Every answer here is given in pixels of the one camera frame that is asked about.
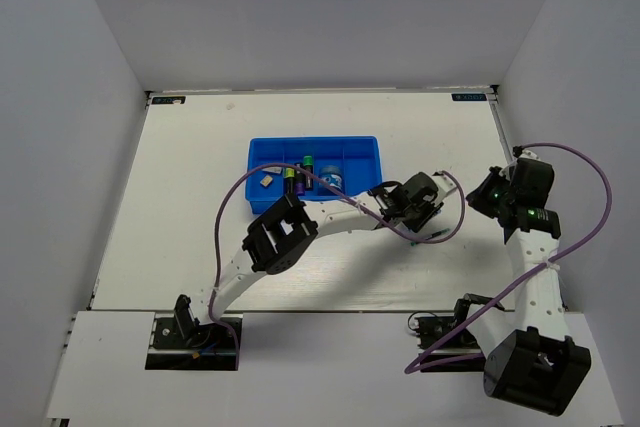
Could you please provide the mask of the purple capped black highlighter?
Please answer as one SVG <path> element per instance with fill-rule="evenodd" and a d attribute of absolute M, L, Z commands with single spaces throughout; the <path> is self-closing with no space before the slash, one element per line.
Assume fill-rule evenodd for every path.
<path fill-rule="evenodd" d="M 299 162 L 295 163 L 294 166 L 295 166 L 294 193 L 297 196 L 304 196 L 306 193 L 306 177 L 302 173 L 303 166 Z"/>

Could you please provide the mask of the small tan wooden block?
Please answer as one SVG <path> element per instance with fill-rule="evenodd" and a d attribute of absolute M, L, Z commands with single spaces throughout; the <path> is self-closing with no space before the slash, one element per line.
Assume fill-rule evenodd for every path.
<path fill-rule="evenodd" d="M 270 175 L 265 175 L 261 181 L 260 181 L 260 185 L 264 188 L 268 188 L 272 183 L 273 183 L 274 179 L 272 176 Z"/>

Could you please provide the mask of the green ink pen refill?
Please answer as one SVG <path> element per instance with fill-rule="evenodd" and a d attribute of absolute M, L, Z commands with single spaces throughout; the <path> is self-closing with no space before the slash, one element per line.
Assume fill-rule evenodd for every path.
<path fill-rule="evenodd" d="M 442 230 L 433 232 L 430 235 L 428 235 L 427 237 L 425 237 L 424 239 L 421 239 L 420 242 L 411 241 L 410 245 L 413 247 L 413 246 L 416 246 L 418 244 L 423 244 L 425 242 L 428 243 L 429 241 L 436 240 L 436 239 L 438 239 L 438 238 L 440 238 L 442 236 L 446 236 L 449 233 L 449 231 L 450 231 L 450 229 L 446 228 L 446 229 L 442 229 Z"/>

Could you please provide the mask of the yellow capped black highlighter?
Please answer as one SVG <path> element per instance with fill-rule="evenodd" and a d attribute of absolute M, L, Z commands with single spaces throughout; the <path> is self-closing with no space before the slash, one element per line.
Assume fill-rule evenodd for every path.
<path fill-rule="evenodd" d="M 290 194 L 295 191 L 295 176 L 296 171 L 294 168 L 286 167 L 284 169 L 283 185 L 285 194 Z"/>

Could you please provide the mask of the right table corner label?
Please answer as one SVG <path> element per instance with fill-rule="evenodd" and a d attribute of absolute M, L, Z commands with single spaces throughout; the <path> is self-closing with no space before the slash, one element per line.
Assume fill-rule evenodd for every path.
<path fill-rule="evenodd" d="M 484 93 L 452 93 L 452 100 L 454 102 L 486 102 L 487 97 Z"/>

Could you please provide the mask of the table corner label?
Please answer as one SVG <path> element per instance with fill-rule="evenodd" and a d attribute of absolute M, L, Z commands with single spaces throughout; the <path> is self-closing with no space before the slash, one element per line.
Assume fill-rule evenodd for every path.
<path fill-rule="evenodd" d="M 152 105 L 181 105 L 185 102 L 185 96 L 155 96 L 151 99 Z"/>
<path fill-rule="evenodd" d="M 454 102 L 486 102 L 487 97 L 484 93 L 452 93 L 452 100 Z"/>

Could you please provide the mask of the blue labelled round jar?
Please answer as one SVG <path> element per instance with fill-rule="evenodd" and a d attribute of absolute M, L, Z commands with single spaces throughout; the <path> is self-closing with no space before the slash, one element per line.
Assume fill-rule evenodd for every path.
<path fill-rule="evenodd" d="M 344 192 L 343 172 L 338 165 L 323 166 L 319 172 L 319 178 L 325 182 L 318 187 L 319 195 L 333 195 L 333 190 Z"/>

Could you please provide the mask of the grey white eraser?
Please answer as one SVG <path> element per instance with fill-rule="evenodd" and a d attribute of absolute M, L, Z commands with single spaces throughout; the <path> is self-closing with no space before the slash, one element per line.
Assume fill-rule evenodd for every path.
<path fill-rule="evenodd" d="M 281 166 L 272 165 L 272 166 L 263 167 L 262 171 L 263 172 L 274 173 L 276 175 L 280 175 L 281 172 L 282 172 L 282 167 Z"/>

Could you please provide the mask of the green capped black highlighter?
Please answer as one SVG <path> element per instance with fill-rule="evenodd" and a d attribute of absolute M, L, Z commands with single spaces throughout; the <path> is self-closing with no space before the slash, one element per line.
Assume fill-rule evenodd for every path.
<path fill-rule="evenodd" d="M 305 155 L 302 162 L 303 168 L 306 172 L 314 173 L 314 159 L 312 155 Z M 314 190 L 314 179 L 308 175 L 305 176 L 305 190 L 312 192 Z"/>

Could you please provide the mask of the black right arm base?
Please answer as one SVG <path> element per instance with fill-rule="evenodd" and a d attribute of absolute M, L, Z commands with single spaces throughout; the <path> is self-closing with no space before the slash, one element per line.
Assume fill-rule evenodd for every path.
<path fill-rule="evenodd" d="M 419 338 L 421 352 L 404 369 L 409 375 L 417 372 L 442 372 L 446 366 L 453 365 L 454 372 L 470 368 L 479 371 L 484 365 L 485 356 L 481 352 L 479 334 L 472 334 L 471 327 L 478 326 L 482 317 L 469 322 L 486 305 L 504 313 L 500 301 L 478 294 L 465 294 L 456 301 L 453 312 L 441 316 L 435 312 L 414 312 L 407 320 L 409 329 Z"/>

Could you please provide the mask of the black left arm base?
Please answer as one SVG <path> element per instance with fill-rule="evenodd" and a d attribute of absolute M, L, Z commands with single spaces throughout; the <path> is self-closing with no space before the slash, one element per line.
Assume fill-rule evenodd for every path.
<path fill-rule="evenodd" d="M 237 371 L 238 355 L 232 334 L 208 324 L 184 339 L 174 317 L 154 320 L 146 355 L 147 371 Z"/>

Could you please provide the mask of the blue plastic divided tray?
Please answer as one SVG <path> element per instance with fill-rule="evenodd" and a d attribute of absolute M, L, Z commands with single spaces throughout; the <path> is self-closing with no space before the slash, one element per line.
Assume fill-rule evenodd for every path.
<path fill-rule="evenodd" d="M 313 161 L 313 173 L 321 177 L 326 166 L 337 168 L 342 179 L 342 192 L 355 196 L 382 183 L 377 139 L 373 136 L 269 137 L 254 138 L 249 143 L 247 170 L 267 163 L 304 165 L 304 157 Z M 255 215 L 262 214 L 286 193 L 284 169 L 269 174 L 269 186 L 261 184 L 267 172 L 253 174 L 245 183 L 245 199 Z M 302 200 L 334 200 L 337 196 L 313 181 Z"/>

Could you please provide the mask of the left table corner label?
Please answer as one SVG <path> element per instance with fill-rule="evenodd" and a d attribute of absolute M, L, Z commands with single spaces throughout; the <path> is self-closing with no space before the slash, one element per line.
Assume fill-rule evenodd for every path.
<path fill-rule="evenodd" d="M 185 96 L 155 96 L 151 99 L 152 105 L 181 105 L 185 102 Z"/>

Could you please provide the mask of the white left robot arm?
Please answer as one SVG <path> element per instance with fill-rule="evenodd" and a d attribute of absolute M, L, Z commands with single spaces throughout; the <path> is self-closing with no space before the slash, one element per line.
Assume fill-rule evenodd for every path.
<path fill-rule="evenodd" d="M 353 197 L 311 201 L 287 193 L 248 226 L 241 246 L 226 264 L 221 260 L 221 218 L 217 217 L 214 283 L 196 298 L 178 297 L 174 307 L 177 334 L 188 347 L 203 347 L 213 326 L 237 298 L 262 278 L 293 267 L 314 240 L 399 227 L 417 234 L 456 189 L 441 173 L 419 172 L 405 183 L 383 182 Z"/>

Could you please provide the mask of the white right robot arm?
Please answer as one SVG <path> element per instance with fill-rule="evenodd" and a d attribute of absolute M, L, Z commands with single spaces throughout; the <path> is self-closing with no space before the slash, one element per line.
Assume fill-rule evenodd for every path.
<path fill-rule="evenodd" d="M 484 357 L 487 396 L 561 416 L 591 368 L 588 348 L 577 345 L 565 320 L 558 252 L 559 216 L 546 202 L 553 167 L 526 151 L 508 166 L 493 167 L 467 195 L 470 208 L 498 222 L 513 275 L 515 310 L 500 305 L 468 310 L 451 321 L 461 344 L 478 344 Z"/>

